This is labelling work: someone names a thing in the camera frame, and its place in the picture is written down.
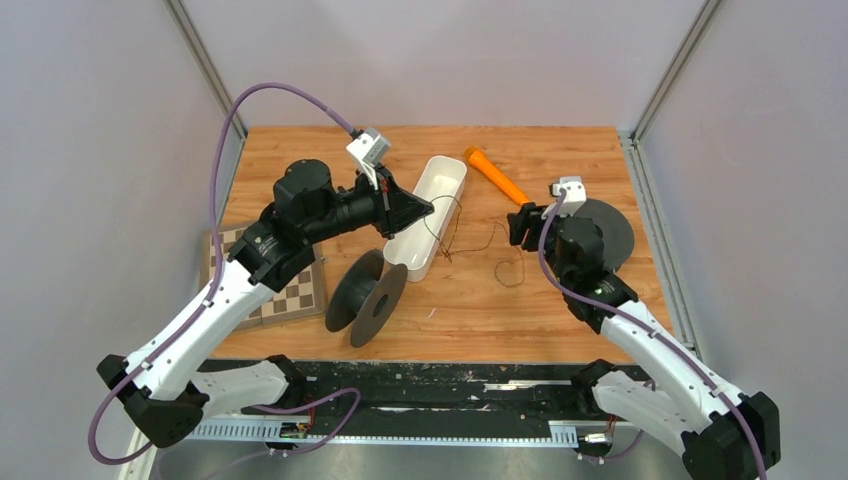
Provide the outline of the black spool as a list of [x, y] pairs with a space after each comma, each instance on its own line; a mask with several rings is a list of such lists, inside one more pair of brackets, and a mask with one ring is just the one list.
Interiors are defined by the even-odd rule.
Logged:
[[339, 281], [325, 311], [325, 328], [339, 332], [351, 327], [350, 344], [361, 348], [373, 340], [396, 309], [407, 284], [404, 264], [384, 269], [383, 252], [372, 249], [360, 256]]
[[634, 231], [625, 215], [604, 201], [589, 198], [576, 211], [575, 216], [594, 222], [604, 243], [604, 264], [613, 272], [618, 271], [635, 248]]

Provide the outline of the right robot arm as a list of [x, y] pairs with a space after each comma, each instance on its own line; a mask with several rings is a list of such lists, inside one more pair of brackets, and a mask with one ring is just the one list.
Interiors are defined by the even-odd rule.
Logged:
[[625, 419], [676, 453], [693, 479], [764, 479], [781, 458], [780, 419], [765, 393], [748, 395], [671, 335], [607, 267], [603, 231], [591, 219], [548, 215], [526, 203], [507, 216], [509, 242], [535, 252], [569, 311], [625, 351], [657, 384], [611, 363], [583, 368], [571, 403], [584, 417]]

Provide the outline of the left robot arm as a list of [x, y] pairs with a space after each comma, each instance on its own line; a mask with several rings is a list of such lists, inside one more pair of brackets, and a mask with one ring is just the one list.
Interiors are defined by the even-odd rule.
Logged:
[[248, 315], [316, 260], [316, 244], [372, 226], [390, 238], [433, 213], [431, 202], [401, 188], [384, 166], [376, 180], [359, 174], [345, 190], [317, 159], [292, 163], [274, 200], [218, 260], [213, 279], [144, 347], [106, 356], [98, 374], [135, 426], [157, 448], [172, 446], [204, 420], [254, 405], [282, 414], [306, 399], [293, 363], [271, 356], [247, 367], [201, 371], [201, 365]]

